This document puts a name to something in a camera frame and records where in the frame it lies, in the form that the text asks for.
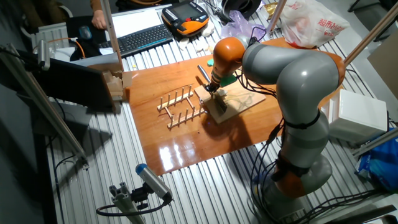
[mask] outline purple plastic bag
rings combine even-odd
[[[233,22],[229,22],[221,28],[221,38],[236,37],[238,35],[250,37],[253,31],[253,37],[257,37],[259,40],[266,34],[266,28],[264,26],[248,22],[239,11],[231,10],[231,12],[229,12],[229,17]],[[261,28],[262,30],[253,30],[255,27]]]

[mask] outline orange cable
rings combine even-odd
[[[72,40],[72,38],[70,38],[70,37],[64,37],[64,38],[59,38],[59,39],[55,39],[55,40],[50,40],[49,43],[55,42],[55,41],[58,41],[58,40],[66,40],[66,39]],[[85,52],[83,50],[83,47],[81,47],[81,45],[77,41],[74,41],[74,43],[76,43],[76,45],[80,48],[83,58],[86,58]]]

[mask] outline white box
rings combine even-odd
[[[386,103],[377,99],[340,90],[322,111],[338,139],[359,144],[387,131]]]

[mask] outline person's hand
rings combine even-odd
[[[94,27],[97,29],[106,29],[104,12],[102,10],[95,11],[91,23],[93,23]]]

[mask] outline plastic bag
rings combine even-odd
[[[280,15],[286,41],[299,47],[319,47],[349,23],[315,0],[287,0]]]
[[[231,10],[229,16],[233,22],[227,23],[223,28],[221,28],[221,38],[225,37],[236,37],[238,35],[244,35],[246,37],[251,37],[251,33],[253,31],[253,37],[257,37],[257,39],[261,39],[265,35],[265,27],[259,24],[251,24],[248,22],[241,12],[236,10]]]
[[[357,174],[398,193],[398,138],[391,139],[367,152],[356,165]]]

